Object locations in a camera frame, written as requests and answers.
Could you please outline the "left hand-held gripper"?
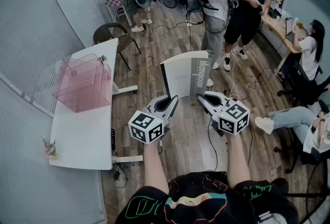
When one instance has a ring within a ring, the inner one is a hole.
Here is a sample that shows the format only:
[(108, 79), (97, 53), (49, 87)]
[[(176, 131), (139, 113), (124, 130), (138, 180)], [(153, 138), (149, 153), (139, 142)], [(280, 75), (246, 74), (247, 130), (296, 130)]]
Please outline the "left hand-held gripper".
[(130, 136), (149, 145), (166, 134), (169, 119), (178, 105), (178, 96), (160, 96), (151, 100), (147, 108), (137, 110), (128, 122)]

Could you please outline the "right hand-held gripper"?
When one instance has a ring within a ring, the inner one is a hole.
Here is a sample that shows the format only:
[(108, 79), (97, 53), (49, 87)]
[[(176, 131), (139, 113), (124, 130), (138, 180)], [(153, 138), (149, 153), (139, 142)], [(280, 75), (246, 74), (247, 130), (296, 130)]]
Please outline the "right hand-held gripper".
[(206, 91), (205, 95), (197, 95), (203, 110), (212, 116), (211, 126), (220, 134), (237, 135), (245, 129), (250, 120), (250, 110), (240, 101), (229, 100), (216, 91)]

